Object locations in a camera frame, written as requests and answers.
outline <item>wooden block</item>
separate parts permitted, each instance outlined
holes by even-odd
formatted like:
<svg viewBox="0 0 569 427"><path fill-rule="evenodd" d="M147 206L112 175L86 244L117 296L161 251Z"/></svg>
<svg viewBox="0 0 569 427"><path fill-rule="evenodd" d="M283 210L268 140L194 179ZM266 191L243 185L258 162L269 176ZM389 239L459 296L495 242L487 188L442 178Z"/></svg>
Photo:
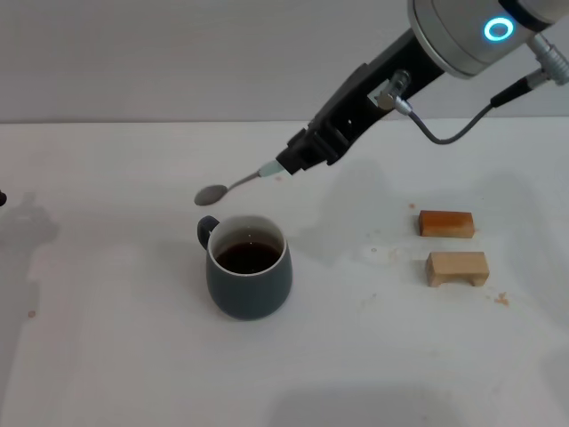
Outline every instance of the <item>wooden block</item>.
<svg viewBox="0 0 569 427"><path fill-rule="evenodd" d="M431 252L426 269L432 287L456 280L483 286L490 276L484 252Z"/></svg>
<svg viewBox="0 0 569 427"><path fill-rule="evenodd" d="M419 231L425 238L472 238L474 220L470 212L421 211Z"/></svg>

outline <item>spoon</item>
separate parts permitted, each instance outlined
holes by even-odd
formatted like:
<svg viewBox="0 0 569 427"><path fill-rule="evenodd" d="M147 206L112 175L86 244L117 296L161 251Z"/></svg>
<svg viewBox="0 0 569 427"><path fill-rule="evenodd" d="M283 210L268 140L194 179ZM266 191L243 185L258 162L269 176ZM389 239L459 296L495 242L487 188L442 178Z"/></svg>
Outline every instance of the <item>spoon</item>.
<svg viewBox="0 0 569 427"><path fill-rule="evenodd" d="M284 168L276 161L268 162L257 172L245 176L242 180L237 181L233 185L226 187L225 185L210 185L201 189L194 197L194 203L198 206L209 206L219 202L223 197L228 194L232 189L239 187L246 182L252 181L255 178L262 178L270 176L274 173L283 171Z"/></svg>

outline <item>coffee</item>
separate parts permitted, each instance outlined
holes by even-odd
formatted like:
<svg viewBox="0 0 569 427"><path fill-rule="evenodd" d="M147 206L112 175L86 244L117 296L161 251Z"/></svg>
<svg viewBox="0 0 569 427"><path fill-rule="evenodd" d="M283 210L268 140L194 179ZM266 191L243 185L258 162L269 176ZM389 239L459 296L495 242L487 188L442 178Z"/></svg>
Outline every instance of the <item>coffee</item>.
<svg viewBox="0 0 569 427"><path fill-rule="evenodd" d="M276 264L281 254L272 246L248 242L234 245L216 257L225 270L238 274L253 274Z"/></svg>

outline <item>mug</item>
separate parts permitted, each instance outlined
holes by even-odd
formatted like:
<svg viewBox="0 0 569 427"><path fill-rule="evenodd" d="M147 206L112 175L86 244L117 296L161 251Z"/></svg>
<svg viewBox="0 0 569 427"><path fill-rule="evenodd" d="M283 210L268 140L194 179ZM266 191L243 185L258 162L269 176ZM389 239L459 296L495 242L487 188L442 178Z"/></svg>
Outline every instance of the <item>mug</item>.
<svg viewBox="0 0 569 427"><path fill-rule="evenodd" d="M207 251L207 287L224 313L253 320L283 305L293 285L293 263L274 222L252 215L223 222L206 216L197 224L197 237Z"/></svg>

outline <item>mug handle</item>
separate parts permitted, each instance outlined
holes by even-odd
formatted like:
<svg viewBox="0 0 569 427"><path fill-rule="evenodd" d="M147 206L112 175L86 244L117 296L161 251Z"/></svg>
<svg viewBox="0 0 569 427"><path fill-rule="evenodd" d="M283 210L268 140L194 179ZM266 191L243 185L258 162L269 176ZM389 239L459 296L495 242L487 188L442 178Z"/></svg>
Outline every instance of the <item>mug handle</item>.
<svg viewBox="0 0 569 427"><path fill-rule="evenodd" d="M197 239L199 243L202 244L205 250L207 250L207 242L210 240L210 235L215 227L219 225L217 221L212 216L205 216L197 224Z"/></svg>

